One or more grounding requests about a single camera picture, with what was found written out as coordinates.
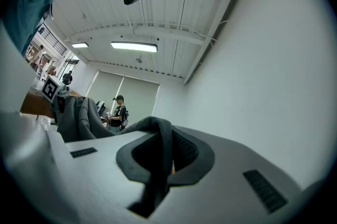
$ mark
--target ceiling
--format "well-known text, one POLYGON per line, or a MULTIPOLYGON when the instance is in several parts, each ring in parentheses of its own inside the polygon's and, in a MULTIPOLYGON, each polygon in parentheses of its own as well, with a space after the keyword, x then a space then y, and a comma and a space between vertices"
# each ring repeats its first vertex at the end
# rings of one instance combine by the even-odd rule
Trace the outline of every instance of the ceiling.
POLYGON ((78 49, 89 61, 185 78, 201 47, 208 45, 206 37, 214 34, 214 17, 224 13, 217 15, 222 2, 139 0, 126 6, 123 0, 55 0, 53 9, 56 25, 72 43, 89 44, 78 49), (158 52, 110 45, 121 40, 157 44, 158 52))

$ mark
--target fluorescent light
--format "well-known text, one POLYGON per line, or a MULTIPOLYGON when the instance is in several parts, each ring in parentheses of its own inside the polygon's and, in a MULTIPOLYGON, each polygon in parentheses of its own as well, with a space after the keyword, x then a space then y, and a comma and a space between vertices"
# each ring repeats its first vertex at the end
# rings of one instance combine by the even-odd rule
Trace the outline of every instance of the fluorescent light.
POLYGON ((146 43, 111 42, 113 48, 157 53, 157 45, 146 43))
POLYGON ((87 43, 72 44, 72 46, 75 48, 89 47, 87 43))

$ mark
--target black cap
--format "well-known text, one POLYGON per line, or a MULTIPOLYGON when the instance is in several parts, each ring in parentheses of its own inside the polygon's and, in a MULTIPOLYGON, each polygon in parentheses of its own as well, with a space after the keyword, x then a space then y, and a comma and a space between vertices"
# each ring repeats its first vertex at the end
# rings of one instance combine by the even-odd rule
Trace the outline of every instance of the black cap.
POLYGON ((118 95, 118 96, 116 97, 116 100, 122 100, 122 101, 124 101, 124 97, 123 97, 122 95, 118 95))

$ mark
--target vent slot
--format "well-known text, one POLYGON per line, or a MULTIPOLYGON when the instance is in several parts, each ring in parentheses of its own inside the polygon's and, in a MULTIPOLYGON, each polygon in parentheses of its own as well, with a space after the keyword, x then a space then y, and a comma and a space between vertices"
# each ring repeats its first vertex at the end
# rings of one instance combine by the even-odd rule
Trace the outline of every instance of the vent slot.
POLYGON ((257 170, 244 172, 243 176, 269 213, 287 204, 287 200, 257 170))
POLYGON ((78 158, 78 157, 85 156, 85 155, 88 155, 94 152, 97 152, 97 150, 93 147, 90 147, 90 148, 70 152, 70 154, 72 155, 73 158, 78 158))

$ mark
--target ceiling beam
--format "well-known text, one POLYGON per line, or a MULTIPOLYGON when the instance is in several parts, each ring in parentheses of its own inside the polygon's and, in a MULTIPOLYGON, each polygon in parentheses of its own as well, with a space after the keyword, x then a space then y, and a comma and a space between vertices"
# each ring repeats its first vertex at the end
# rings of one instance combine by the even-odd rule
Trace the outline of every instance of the ceiling beam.
MULTIPOLYGON (((156 26, 133 26, 132 27, 135 36, 137 35, 152 35, 155 37, 172 38, 175 40, 181 40, 188 43, 202 45, 205 42, 205 37, 197 34, 190 33, 184 30, 156 27, 156 26)), ((68 36, 68 39, 72 41, 78 41, 81 38, 90 38, 95 36, 109 36, 109 35, 121 35, 132 34, 129 26, 113 26, 106 28, 98 28, 88 30, 86 32, 77 33, 72 36, 68 36)))
POLYGON ((97 62, 90 62, 90 65, 104 72, 125 75, 125 76, 134 77, 137 79, 146 80, 146 81, 155 82, 155 83, 161 83, 163 81, 176 82, 181 85, 184 83, 183 78, 158 74, 154 72, 149 72, 147 70, 140 70, 140 69, 135 69, 135 68, 130 68, 130 67, 123 67, 123 66, 118 66, 118 65, 113 65, 113 64, 97 63, 97 62))
MULTIPOLYGON (((231 0, 218 0, 218 2, 216 2, 214 4, 214 7, 216 9, 214 9, 213 10, 214 12, 212 12, 212 13, 215 14, 215 15, 213 17, 213 21, 212 21, 212 25, 210 27, 210 30, 208 32, 208 36, 213 36, 214 35, 214 33, 215 33, 217 27, 219 26, 219 24, 221 22, 221 19, 222 19, 224 13, 225 13, 225 11, 226 11, 226 9, 227 9, 228 4, 230 3, 230 1, 231 0)), ((186 78, 184 80, 184 84, 186 84, 189 81, 189 79, 190 79, 191 75, 193 74, 196 66, 200 62, 200 59, 202 58, 202 56, 204 55, 204 53, 205 53, 208 45, 210 44, 210 41, 211 41, 210 37, 205 38, 205 41, 202 44, 201 49, 199 50, 199 53, 198 53, 198 55, 197 55, 197 57, 196 57, 193 65, 191 66, 189 72, 187 73, 187 76, 186 76, 186 78)))

